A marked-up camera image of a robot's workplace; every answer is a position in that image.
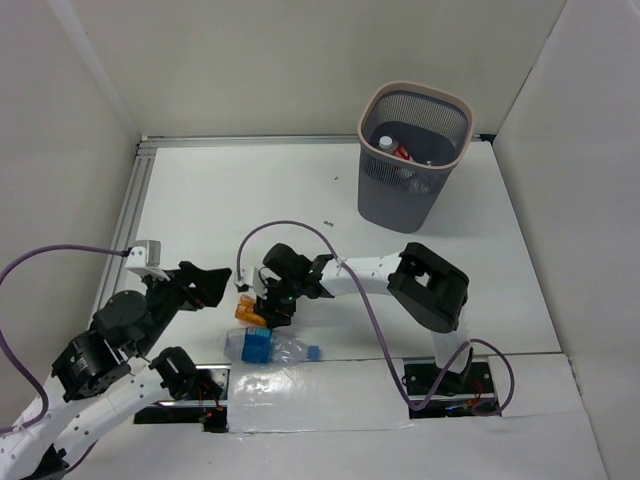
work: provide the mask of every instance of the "wire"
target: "wire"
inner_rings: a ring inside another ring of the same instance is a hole
[[[204,382],[200,383],[200,385],[202,385],[206,389],[206,391],[211,392],[211,398],[213,398],[213,401],[216,403],[216,410],[222,411],[223,408],[220,406],[220,400],[213,393],[213,387],[208,383],[204,383]]]
[[[86,245],[72,245],[72,244],[60,244],[60,245],[50,245],[48,247],[36,248],[35,250],[31,250],[30,252],[21,255],[16,258],[13,262],[7,265],[2,272],[0,272],[0,285],[5,281],[7,276],[11,273],[11,271],[16,268],[18,265],[23,263],[24,261],[30,259],[31,257],[35,257],[36,255],[40,255],[41,253],[54,252],[57,250],[76,250],[81,252],[90,252],[90,253],[102,253],[105,255],[115,255],[120,257],[126,257],[128,252],[119,251],[119,250],[109,250],[106,248],[98,248],[98,247],[89,247]],[[28,428],[32,425],[35,425],[40,420],[44,418],[49,410],[49,397],[47,396],[47,392],[45,392],[42,384],[33,376],[33,374],[24,366],[24,364],[16,357],[13,350],[7,343],[7,339],[2,333],[2,329],[0,328],[0,349],[2,353],[7,357],[9,362],[15,367],[16,370],[31,384],[31,386],[38,392],[40,399],[42,401],[42,408],[40,412],[31,420],[28,420],[22,424],[22,427]],[[11,433],[19,426],[12,427],[0,427],[0,434]]]
[[[87,459],[87,457],[91,453],[91,450],[93,450],[93,447],[96,446],[96,443],[98,443],[97,440],[93,442],[89,448],[87,448],[87,450],[82,454],[82,456],[78,459],[76,463],[74,463],[72,466],[67,468],[67,473],[73,472],[76,468],[78,468],[82,464],[82,462],[84,462]]]
[[[482,383],[480,383],[480,381],[477,378],[474,378],[471,381],[471,384],[478,391],[478,398],[482,397],[482,394],[484,393],[484,388],[482,388]]]
[[[442,367],[442,369],[440,370],[440,373],[438,374],[438,376],[436,377],[435,381],[433,382],[433,385],[431,386],[431,389],[429,390],[429,392],[427,393],[427,395],[424,397],[423,400],[421,400],[419,402],[414,402],[413,400],[411,400],[409,398],[409,395],[407,394],[406,390],[404,389],[404,387],[402,385],[402,381],[400,380],[400,377],[398,376],[398,372],[396,372],[396,369],[393,366],[393,360],[391,359],[391,353],[389,352],[389,347],[387,346],[387,342],[386,342],[386,340],[384,338],[384,334],[382,333],[382,330],[380,329],[380,324],[378,323],[378,319],[376,317],[375,311],[373,310],[371,302],[369,301],[369,297],[367,295],[367,292],[364,289],[364,286],[362,285],[362,283],[358,279],[358,276],[356,275],[356,273],[349,266],[349,264],[346,263],[346,262],[343,262],[340,259],[340,257],[338,256],[338,253],[336,252],[336,250],[333,247],[333,245],[331,245],[331,242],[329,241],[329,239],[324,234],[322,234],[322,232],[320,232],[319,230],[317,230],[317,229],[315,229],[315,228],[313,228],[313,227],[311,227],[311,226],[309,226],[309,225],[307,225],[305,223],[297,222],[295,220],[276,220],[276,221],[273,221],[273,222],[265,223],[264,225],[260,225],[260,226],[258,226],[256,228],[254,228],[253,230],[251,230],[244,237],[242,242],[240,242],[240,246],[238,247],[238,254],[236,256],[236,275],[237,275],[238,282],[240,282],[242,280],[241,260],[242,260],[242,251],[244,250],[245,245],[247,244],[247,242],[249,241],[249,239],[253,235],[255,235],[256,233],[260,232],[261,230],[264,230],[265,228],[272,227],[272,226],[275,226],[275,225],[294,225],[294,226],[301,227],[301,228],[304,228],[306,230],[309,230],[309,231],[315,233],[320,238],[320,240],[322,240],[322,242],[327,246],[327,249],[329,250],[329,252],[333,256],[333,258],[342,265],[342,267],[345,269],[345,271],[347,273],[349,273],[349,275],[353,279],[353,282],[356,285],[356,288],[358,289],[358,293],[360,293],[360,297],[362,298],[362,301],[364,303],[364,307],[367,310],[369,318],[371,319],[371,324],[373,326],[373,330],[374,330],[374,332],[376,334],[376,337],[378,338],[378,343],[380,344],[380,348],[382,349],[382,354],[383,354],[384,359],[385,359],[385,361],[387,363],[387,367],[389,368],[389,372],[391,373],[391,377],[393,378],[393,381],[396,384],[396,388],[398,389],[398,392],[400,393],[400,396],[406,402],[406,404],[408,405],[408,407],[411,410],[420,411],[420,410],[424,409],[424,407],[427,406],[427,404],[431,401],[431,398],[435,395],[436,391],[438,390],[438,387],[440,386],[440,384],[444,380],[444,377],[447,374],[447,372],[449,371],[449,369],[451,368],[451,365],[453,365],[453,362],[455,362],[456,359],[465,350],[470,348],[472,343],[478,343],[480,345],[483,345],[483,346],[487,347],[488,349],[492,350],[496,355],[498,355],[500,357],[500,359],[504,362],[505,366],[507,367],[507,371],[509,373],[509,381],[510,381],[509,393],[507,395],[507,398],[504,400],[504,402],[502,403],[501,406],[499,406],[497,409],[493,410],[492,412],[482,413],[482,412],[478,411],[478,407],[480,407],[480,406],[482,406],[482,405],[484,405],[486,403],[491,402],[491,400],[485,399],[485,400],[481,400],[481,401],[477,402],[476,404],[474,404],[474,406],[472,408],[472,412],[474,413],[474,415],[477,415],[477,416],[499,415],[511,403],[511,400],[513,399],[513,394],[515,393],[515,386],[516,386],[516,380],[515,380],[515,375],[513,373],[513,368],[511,367],[511,364],[509,363],[509,360],[507,359],[507,357],[505,357],[502,352],[500,352],[496,347],[491,345],[489,342],[487,342],[485,340],[481,340],[479,338],[470,338],[468,341],[466,341],[462,345],[460,345],[458,350],[456,350],[456,352],[451,356],[451,358],[447,361],[447,363]]]

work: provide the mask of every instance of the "blue label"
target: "blue label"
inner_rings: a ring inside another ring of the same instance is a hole
[[[242,361],[248,363],[269,363],[271,356],[271,330],[268,328],[247,328],[244,333]]]

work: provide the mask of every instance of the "white panel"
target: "white panel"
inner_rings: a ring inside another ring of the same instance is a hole
[[[378,432],[214,435],[122,425],[69,480],[606,480],[585,414],[432,419]]]
[[[513,400],[502,416],[584,412],[565,355],[512,355],[508,359],[515,373],[516,389]],[[502,403],[511,383],[507,367],[495,356],[489,357],[489,366],[498,401]]]
[[[163,268],[175,268],[180,260],[201,268],[235,268],[244,235],[275,219],[319,228],[344,257],[386,255],[407,242],[422,242],[469,275],[465,309],[471,336],[509,353],[559,351],[490,145],[471,143],[425,225],[411,235],[386,230],[358,214],[358,150],[357,144],[160,149],[138,238],[162,241]],[[326,253],[308,231],[279,226],[250,240],[244,266],[261,265],[278,242],[310,258]],[[142,288],[138,277],[127,279],[128,288]],[[238,327],[238,298],[229,282],[217,309],[179,313],[153,351],[182,345],[196,362],[224,362],[226,331]],[[429,331],[393,297],[376,295],[372,301],[394,356],[433,355]],[[326,359],[382,356],[357,295],[301,299],[289,330],[319,345]]]
[[[495,144],[612,480],[638,476],[638,7],[570,0]]]
[[[572,360],[609,478],[636,478],[640,354],[575,355]]]
[[[396,360],[402,377],[404,364]],[[232,432],[330,432],[408,427],[409,409],[384,360],[298,365],[234,363]]]
[[[564,0],[73,0],[149,135],[354,133],[374,90],[462,96],[495,133]]]
[[[50,243],[107,246],[134,145],[45,2],[0,2],[0,70],[0,265]],[[86,327],[104,261],[47,254],[2,285],[2,329],[42,380]],[[35,394],[4,357],[0,382],[7,425]]]

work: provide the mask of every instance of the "gray mesh wastebasket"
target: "gray mesh wastebasket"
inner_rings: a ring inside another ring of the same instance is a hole
[[[471,140],[474,119],[461,99],[410,82],[381,87],[360,119],[358,211],[391,230],[418,230]],[[378,150],[397,140],[416,163]]]

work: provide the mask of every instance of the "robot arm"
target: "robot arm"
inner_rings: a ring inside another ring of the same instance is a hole
[[[469,278],[458,268],[419,243],[409,243],[402,252],[382,257],[350,258],[341,261],[320,255],[313,261],[284,244],[266,254],[264,267],[279,279],[264,279],[259,270],[249,273],[245,287],[256,291],[249,314],[264,319],[269,328],[291,324],[295,302],[308,298],[335,298],[357,293],[351,275],[342,268],[347,263],[369,294],[392,295],[423,327],[431,331],[436,366],[442,368],[467,340],[464,320]],[[472,352],[460,355],[450,368],[464,381]]]
[[[181,399],[196,389],[195,365],[181,348],[169,348],[133,383],[105,394],[130,373],[131,357],[149,353],[178,311],[216,307],[224,295],[230,269],[204,271],[180,262],[177,270],[163,271],[159,255],[159,242],[137,242],[131,249],[126,267],[142,277],[146,294],[115,294],[54,361],[44,385],[50,401],[46,416],[20,427],[38,415],[37,398],[16,430],[0,438],[0,479],[60,479],[69,460],[131,414],[167,393]]]

